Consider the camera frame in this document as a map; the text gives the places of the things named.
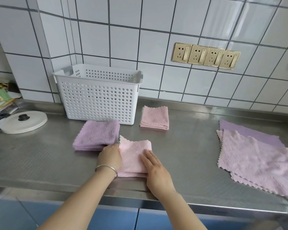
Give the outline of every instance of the black lid knob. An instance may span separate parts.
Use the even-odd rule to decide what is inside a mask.
[[[25,121],[25,120],[28,120],[29,118],[30,116],[28,116],[27,114],[22,114],[18,116],[18,121]]]

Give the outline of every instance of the forearm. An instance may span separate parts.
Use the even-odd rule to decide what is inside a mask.
[[[174,230],[207,230],[179,193],[174,192],[160,201]]]
[[[102,195],[114,176],[115,172],[109,168],[99,169],[38,229],[87,229]]]

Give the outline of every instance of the wall socket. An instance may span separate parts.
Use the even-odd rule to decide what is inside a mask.
[[[204,65],[218,67],[220,65],[224,52],[225,49],[210,47],[208,49]]]
[[[191,48],[191,44],[175,43],[172,61],[187,63]]]
[[[221,60],[219,68],[220,69],[234,69],[240,54],[241,54],[241,52],[238,52],[238,51],[226,50],[224,52],[224,56]]]
[[[188,63],[203,65],[208,49],[206,46],[193,45]]]

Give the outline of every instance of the stainless steel countertop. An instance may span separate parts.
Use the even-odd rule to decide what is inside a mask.
[[[143,105],[167,105],[169,130],[139,127]],[[47,116],[48,122],[32,132],[0,132],[0,187],[5,188],[1,193],[8,191],[19,199],[64,201],[94,173],[98,153],[72,148],[84,121],[69,120],[62,114]],[[259,119],[263,116],[269,120]],[[175,188],[196,213],[277,220],[288,229],[287,199],[236,183],[217,167],[220,118],[279,135],[288,147],[288,123],[279,121],[288,116],[146,99],[139,99],[134,125],[121,125],[120,135],[132,141],[151,141]],[[144,178],[118,178],[101,204],[163,209],[145,182]]]

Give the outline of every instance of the white lid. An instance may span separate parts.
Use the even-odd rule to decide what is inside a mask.
[[[19,134],[33,131],[43,126],[46,122],[47,115],[44,112],[26,111],[7,117],[0,123],[0,129],[7,134]]]

